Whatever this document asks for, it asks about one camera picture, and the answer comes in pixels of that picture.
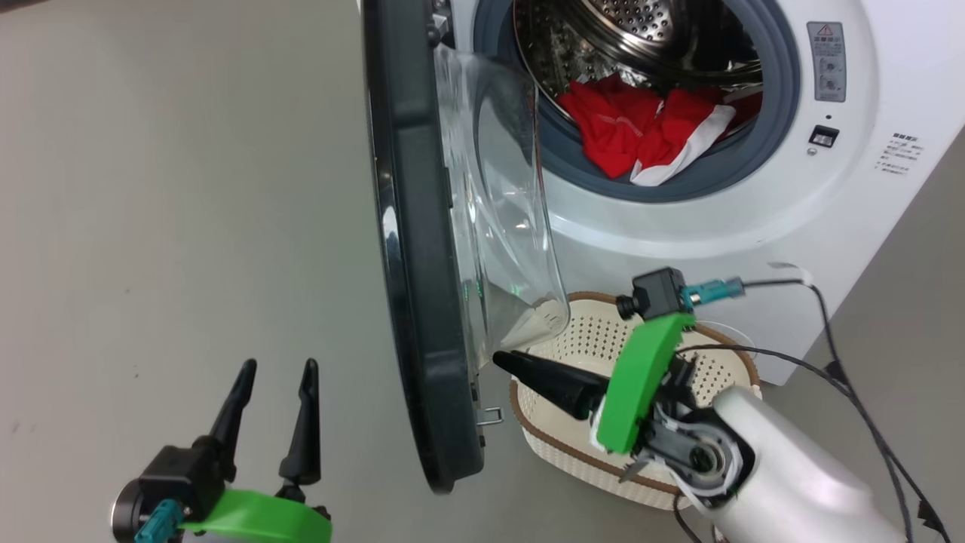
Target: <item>door glass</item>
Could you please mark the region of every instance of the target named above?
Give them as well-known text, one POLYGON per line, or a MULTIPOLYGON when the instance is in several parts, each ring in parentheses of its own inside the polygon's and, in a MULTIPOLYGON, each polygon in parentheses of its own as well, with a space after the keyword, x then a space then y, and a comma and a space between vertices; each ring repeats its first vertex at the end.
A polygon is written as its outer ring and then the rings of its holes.
POLYGON ((549 233, 532 77, 435 48, 443 154, 470 358, 563 331, 569 307, 549 233))

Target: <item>laundry basket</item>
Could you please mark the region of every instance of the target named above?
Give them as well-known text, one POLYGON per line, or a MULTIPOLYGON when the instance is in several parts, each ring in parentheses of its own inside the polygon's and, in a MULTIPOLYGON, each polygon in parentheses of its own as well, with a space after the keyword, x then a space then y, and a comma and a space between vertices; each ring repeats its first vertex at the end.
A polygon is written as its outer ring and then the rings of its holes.
MULTIPOLYGON (((570 295, 569 326, 556 338, 531 347, 529 352, 609 377, 630 331, 643 322, 639 317, 625 322, 615 302, 614 297, 598 293, 570 295)), ((724 334, 702 326, 684 333, 684 346, 707 343, 734 344, 724 334)), ((687 357, 696 357, 693 390, 699 406, 709 405, 714 396, 731 385, 745 386, 760 397, 758 371, 746 354, 706 351, 687 357)), ((620 483, 623 467, 631 462, 630 458, 593 448, 587 421, 574 420, 517 380, 510 383, 510 399, 526 442, 539 458, 611 494, 659 509, 673 508, 677 487, 665 467, 651 463, 632 479, 620 483)), ((680 503, 689 504, 687 500, 680 503)))

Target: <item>stainless steel drum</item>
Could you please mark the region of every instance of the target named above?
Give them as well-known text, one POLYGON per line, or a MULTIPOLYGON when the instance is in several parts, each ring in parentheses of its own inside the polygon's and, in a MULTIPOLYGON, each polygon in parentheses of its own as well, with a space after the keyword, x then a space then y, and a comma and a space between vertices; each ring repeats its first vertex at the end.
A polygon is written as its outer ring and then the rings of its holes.
POLYGON ((568 119, 556 98, 569 82, 612 73, 660 94, 760 84, 754 46, 720 0, 514 0, 513 27, 526 68, 568 119))

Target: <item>washing machine door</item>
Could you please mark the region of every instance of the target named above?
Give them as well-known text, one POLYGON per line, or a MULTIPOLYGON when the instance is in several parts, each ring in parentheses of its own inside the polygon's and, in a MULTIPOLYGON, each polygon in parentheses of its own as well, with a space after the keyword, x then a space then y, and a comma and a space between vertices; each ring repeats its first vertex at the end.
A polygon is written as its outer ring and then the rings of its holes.
POLYGON ((483 468, 479 368, 568 318, 530 78, 443 43, 430 3, 362 5, 372 156, 396 348, 429 485, 483 468))

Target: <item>warning label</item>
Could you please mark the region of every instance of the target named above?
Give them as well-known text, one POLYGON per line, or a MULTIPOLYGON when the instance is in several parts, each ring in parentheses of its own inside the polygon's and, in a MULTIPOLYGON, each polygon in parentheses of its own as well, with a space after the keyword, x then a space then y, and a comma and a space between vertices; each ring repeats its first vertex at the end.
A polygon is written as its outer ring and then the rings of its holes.
POLYGON ((808 36, 814 59, 814 99, 844 101, 847 95, 847 63, 841 23, 809 22, 808 36))
POLYGON ((874 169, 897 176, 906 176, 918 163, 924 152, 918 136, 895 132, 881 150, 874 169))

